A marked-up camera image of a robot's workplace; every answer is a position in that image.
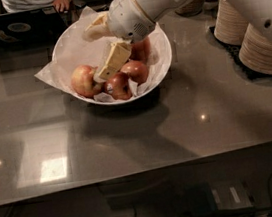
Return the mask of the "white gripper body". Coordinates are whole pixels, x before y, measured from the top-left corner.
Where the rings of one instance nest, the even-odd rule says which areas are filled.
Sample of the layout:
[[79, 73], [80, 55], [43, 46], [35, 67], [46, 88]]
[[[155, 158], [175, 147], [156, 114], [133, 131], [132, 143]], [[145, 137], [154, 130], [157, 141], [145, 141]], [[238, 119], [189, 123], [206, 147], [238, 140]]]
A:
[[156, 27], [137, 0], [113, 0], [107, 14], [109, 31], [131, 42], [142, 41]]

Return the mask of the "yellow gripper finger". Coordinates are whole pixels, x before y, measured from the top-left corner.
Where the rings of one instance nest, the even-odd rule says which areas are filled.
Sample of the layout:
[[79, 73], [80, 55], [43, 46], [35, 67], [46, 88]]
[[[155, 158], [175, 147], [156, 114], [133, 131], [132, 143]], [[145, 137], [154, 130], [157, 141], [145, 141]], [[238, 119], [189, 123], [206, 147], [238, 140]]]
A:
[[95, 20], [90, 25], [88, 25], [82, 33], [83, 39], [89, 42], [101, 39], [102, 37], [110, 36], [113, 36], [113, 33], [108, 26], [107, 12], [101, 12], [98, 14]]
[[131, 43], [129, 41], [119, 40], [108, 43], [96, 70], [98, 82], [105, 82], [118, 73], [120, 68], [130, 58], [131, 50]]

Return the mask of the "person left hand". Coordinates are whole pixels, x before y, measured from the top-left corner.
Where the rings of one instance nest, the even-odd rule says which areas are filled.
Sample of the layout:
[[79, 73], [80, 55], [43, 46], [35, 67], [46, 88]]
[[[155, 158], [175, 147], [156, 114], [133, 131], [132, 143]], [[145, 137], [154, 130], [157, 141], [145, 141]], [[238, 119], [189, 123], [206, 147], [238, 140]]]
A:
[[52, 3], [53, 3], [54, 8], [58, 12], [63, 13], [65, 11], [69, 10], [69, 6], [70, 6], [69, 0], [54, 0]]

